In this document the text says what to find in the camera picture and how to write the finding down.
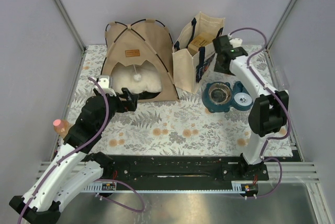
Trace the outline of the cream fluffy pillow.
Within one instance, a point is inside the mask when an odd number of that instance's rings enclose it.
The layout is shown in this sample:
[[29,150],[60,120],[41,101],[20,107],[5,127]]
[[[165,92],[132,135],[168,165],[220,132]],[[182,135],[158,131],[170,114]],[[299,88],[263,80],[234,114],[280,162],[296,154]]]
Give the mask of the cream fluffy pillow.
[[[133,79],[135,74],[141,74],[142,80],[136,82]],[[158,70],[155,66],[144,61],[142,65],[123,66],[120,63],[114,67],[111,72],[112,88],[121,93],[121,89],[126,87],[133,94],[142,92],[160,93],[162,91],[162,82]]]

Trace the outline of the steel pet bowl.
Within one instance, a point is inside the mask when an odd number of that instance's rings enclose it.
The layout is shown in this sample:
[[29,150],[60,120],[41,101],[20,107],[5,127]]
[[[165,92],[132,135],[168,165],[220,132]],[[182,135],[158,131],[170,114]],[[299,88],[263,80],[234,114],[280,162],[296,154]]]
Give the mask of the steel pet bowl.
[[209,99],[216,105],[227,104],[231,101],[231,88],[225,83],[213,83],[208,90]]

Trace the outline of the teal double pet bowl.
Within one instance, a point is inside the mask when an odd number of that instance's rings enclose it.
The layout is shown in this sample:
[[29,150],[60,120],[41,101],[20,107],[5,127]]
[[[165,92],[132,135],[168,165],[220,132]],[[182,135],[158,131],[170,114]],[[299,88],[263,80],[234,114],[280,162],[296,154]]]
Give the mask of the teal double pet bowl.
[[227,113],[233,107],[247,111],[253,106],[253,100],[240,81],[231,87],[228,82],[208,83],[202,93],[202,102],[210,113]]

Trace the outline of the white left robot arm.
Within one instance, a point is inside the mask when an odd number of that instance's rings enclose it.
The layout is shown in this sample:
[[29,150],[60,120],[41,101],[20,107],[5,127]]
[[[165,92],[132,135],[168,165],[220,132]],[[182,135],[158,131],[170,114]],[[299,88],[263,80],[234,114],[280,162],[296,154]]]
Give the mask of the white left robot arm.
[[101,88],[94,91],[81,109],[75,124],[65,137],[56,157],[35,185],[22,196],[14,196],[9,205],[19,214],[18,221],[56,223],[65,207],[89,184],[112,177],[113,160],[102,152],[91,156],[84,168],[69,179],[69,174],[101,139],[115,113],[137,109],[138,96],[127,88],[111,96]]

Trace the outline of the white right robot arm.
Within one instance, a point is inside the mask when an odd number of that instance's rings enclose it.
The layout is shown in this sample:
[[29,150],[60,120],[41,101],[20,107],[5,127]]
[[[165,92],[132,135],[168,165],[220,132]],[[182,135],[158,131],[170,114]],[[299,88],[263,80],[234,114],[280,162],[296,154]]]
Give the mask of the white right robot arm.
[[229,71],[242,83],[253,100],[248,116],[251,136],[239,161],[230,168],[224,178],[228,180],[268,180],[264,164],[264,151],[269,140],[288,122],[286,91],[279,92],[269,84],[251,64],[251,57],[243,47],[234,47],[228,36],[213,40],[219,71]]

